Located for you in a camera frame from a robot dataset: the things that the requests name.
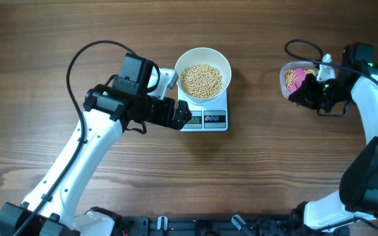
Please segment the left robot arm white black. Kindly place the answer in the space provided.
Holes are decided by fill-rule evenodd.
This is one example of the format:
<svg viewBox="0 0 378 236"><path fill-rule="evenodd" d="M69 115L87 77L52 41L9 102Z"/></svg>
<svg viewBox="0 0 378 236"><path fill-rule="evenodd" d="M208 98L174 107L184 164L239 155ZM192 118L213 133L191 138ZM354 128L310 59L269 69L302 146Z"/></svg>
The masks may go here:
<svg viewBox="0 0 378 236"><path fill-rule="evenodd" d="M145 58L126 54L118 74L90 89L68 143L21 205L0 210L0 235L115 235L121 216L94 207L75 216L91 176L130 121L180 130L190 120L188 104L165 97L178 79Z"/></svg>

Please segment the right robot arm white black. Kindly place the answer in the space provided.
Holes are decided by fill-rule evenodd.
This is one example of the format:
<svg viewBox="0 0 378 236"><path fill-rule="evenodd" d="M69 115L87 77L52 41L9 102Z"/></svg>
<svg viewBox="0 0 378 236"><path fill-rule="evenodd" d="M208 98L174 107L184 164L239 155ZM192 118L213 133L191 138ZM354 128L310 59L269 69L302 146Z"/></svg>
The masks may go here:
<svg viewBox="0 0 378 236"><path fill-rule="evenodd" d="M348 225L363 222L378 230L378 64L373 46L353 43L343 49L341 64L309 61L322 71L336 68L336 78L320 80L308 74L288 99L297 105L324 110L344 102L355 104L360 112L366 146L344 172L336 192L317 201L303 202L281 222L287 235L348 235Z"/></svg>

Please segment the pink plastic measuring scoop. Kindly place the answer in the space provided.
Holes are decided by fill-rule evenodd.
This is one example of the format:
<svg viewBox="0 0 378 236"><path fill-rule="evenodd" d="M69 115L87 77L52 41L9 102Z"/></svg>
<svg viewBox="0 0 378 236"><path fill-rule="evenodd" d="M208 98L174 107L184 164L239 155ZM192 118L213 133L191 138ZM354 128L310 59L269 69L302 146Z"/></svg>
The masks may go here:
<svg viewBox="0 0 378 236"><path fill-rule="evenodd" d="M285 85L289 93L295 92L305 80L306 71L302 69L289 70L285 75Z"/></svg>

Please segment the white round bowl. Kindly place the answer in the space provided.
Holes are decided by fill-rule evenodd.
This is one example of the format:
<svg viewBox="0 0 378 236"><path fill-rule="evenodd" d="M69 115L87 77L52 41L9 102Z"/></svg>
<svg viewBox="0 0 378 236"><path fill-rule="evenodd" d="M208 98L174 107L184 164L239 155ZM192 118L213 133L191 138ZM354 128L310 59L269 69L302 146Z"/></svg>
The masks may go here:
<svg viewBox="0 0 378 236"><path fill-rule="evenodd" d="M180 98L204 104L226 93L232 78L227 58L215 49L198 47L186 51L175 64Z"/></svg>

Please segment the white digital kitchen scale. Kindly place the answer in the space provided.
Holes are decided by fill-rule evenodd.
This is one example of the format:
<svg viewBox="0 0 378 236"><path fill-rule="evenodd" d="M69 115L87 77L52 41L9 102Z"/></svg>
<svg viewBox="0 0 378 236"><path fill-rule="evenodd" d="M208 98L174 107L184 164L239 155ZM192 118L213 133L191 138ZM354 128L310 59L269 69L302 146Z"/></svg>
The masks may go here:
<svg viewBox="0 0 378 236"><path fill-rule="evenodd" d="M228 129L228 106L226 90L218 97L202 103L195 103L178 90L178 99L187 101L192 118L182 132L217 132Z"/></svg>

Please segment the clear container of soybeans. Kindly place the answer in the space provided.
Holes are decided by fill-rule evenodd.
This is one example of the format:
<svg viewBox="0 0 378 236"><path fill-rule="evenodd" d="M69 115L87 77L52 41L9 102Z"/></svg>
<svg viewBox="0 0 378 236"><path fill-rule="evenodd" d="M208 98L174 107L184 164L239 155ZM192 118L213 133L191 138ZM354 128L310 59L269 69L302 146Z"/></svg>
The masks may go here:
<svg viewBox="0 0 378 236"><path fill-rule="evenodd" d="M311 62L294 61L286 64L280 71L282 96L288 99L289 95L301 86L308 74L318 74L318 70Z"/></svg>

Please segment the soybeans pile in bowl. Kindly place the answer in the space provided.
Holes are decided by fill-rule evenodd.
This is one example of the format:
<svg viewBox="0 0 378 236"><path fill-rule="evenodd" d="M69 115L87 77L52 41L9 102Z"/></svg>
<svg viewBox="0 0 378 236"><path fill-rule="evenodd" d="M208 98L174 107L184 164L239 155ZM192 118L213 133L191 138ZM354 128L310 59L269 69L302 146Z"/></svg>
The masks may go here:
<svg viewBox="0 0 378 236"><path fill-rule="evenodd" d="M180 84L194 98L212 98L222 88L222 75L209 64L196 64L183 70Z"/></svg>

